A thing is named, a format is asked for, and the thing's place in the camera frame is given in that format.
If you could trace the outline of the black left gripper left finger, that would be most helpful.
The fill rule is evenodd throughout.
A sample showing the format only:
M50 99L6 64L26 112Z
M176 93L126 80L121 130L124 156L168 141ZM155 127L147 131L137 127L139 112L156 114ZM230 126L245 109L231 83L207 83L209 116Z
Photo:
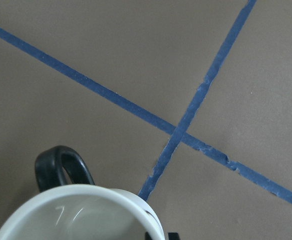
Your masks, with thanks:
M152 240L152 238L148 232L145 233L145 240Z

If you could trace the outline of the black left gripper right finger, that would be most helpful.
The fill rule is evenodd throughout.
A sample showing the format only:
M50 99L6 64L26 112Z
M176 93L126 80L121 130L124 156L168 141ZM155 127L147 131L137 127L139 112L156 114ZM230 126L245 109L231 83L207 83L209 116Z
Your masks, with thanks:
M168 233L168 239L169 240L180 240L179 233L177 233L177 232L169 232Z

